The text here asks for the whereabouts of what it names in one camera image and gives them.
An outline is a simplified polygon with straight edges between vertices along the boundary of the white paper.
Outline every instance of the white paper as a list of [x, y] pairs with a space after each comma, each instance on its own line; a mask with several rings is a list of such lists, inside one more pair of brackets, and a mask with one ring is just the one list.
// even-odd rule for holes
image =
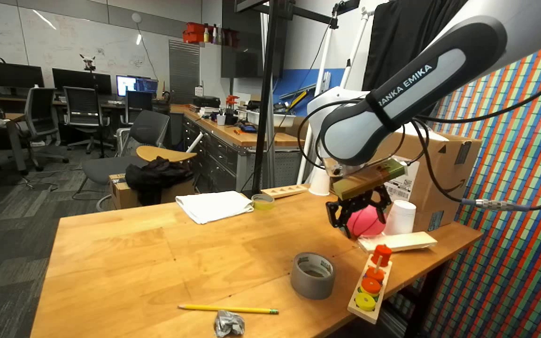
[[371, 239], [358, 239], [365, 252], [373, 252], [377, 244], [384, 244], [390, 252], [422, 250], [435, 246], [435, 239], [424, 231], [403, 235], [379, 235]]
[[176, 195], [176, 205], [195, 222], [210, 224], [221, 218], [251, 212], [251, 201], [238, 192]]

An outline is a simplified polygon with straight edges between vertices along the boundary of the yellow pencil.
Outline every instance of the yellow pencil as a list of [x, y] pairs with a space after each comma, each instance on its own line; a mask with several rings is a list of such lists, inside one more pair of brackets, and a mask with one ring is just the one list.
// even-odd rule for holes
[[178, 304], [178, 308], [189, 310], [189, 312], [236, 312], [236, 314], [277, 316], [275, 308], [238, 308], [238, 306], [211, 306], [211, 304], [195, 304], [195, 302], [181, 302]]

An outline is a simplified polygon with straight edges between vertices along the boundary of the colorful patterned wall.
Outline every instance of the colorful patterned wall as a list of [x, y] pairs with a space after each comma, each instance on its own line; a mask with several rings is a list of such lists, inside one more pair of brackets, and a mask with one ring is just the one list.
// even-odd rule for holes
[[[541, 51], [450, 94], [435, 117], [476, 117], [538, 88]], [[501, 118], [433, 130], [484, 141], [465, 195], [541, 203], [541, 98]], [[541, 212], [463, 207], [458, 220], [482, 239], [444, 274], [429, 336], [541, 336]]]

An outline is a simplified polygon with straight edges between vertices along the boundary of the roll of tape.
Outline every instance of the roll of tape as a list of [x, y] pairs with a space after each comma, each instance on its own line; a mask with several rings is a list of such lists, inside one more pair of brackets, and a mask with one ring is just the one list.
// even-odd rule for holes
[[290, 287], [305, 299], [326, 299], [332, 293], [334, 267], [313, 252], [302, 252], [292, 261]]

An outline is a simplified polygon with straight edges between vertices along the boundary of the metal object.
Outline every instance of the metal object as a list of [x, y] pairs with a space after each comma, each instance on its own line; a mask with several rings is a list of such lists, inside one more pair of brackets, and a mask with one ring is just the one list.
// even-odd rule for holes
[[311, 252], [298, 254], [292, 261], [290, 287], [305, 299], [326, 299], [332, 293], [332, 263]]
[[215, 338], [240, 338], [243, 336], [243, 319], [232, 312], [217, 312], [213, 319]]

